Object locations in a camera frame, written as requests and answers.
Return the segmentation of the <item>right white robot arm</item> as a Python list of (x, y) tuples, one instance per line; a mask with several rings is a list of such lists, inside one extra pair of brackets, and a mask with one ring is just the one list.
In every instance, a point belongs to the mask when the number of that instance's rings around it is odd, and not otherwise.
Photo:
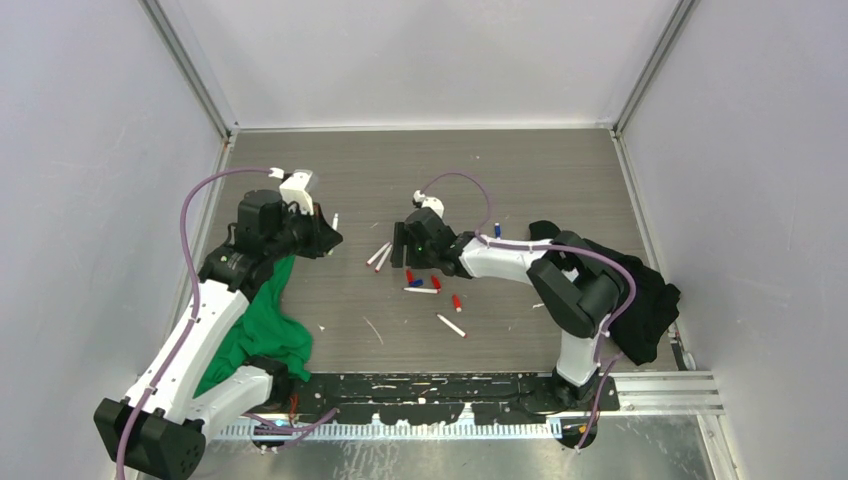
[(601, 378), (599, 342), (635, 298), (635, 280), (620, 263), (572, 231), (530, 241), (455, 233), (429, 207), (396, 223), (393, 242), (395, 268), (532, 286), (561, 331), (553, 369), (556, 400), (571, 411), (592, 400)]

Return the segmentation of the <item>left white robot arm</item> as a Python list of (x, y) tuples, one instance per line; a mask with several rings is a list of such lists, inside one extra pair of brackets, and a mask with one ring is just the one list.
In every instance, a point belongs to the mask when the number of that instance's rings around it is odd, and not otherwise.
[(207, 443), (242, 414), (285, 409), (288, 367), (253, 353), (203, 394), (196, 392), (218, 347), (267, 285), (276, 261), (320, 258), (343, 240), (304, 189), (247, 193), (231, 243), (203, 262), (199, 283), (178, 325), (148, 370), (120, 400), (103, 399), (93, 419), (116, 476), (127, 469), (159, 479), (188, 479)]

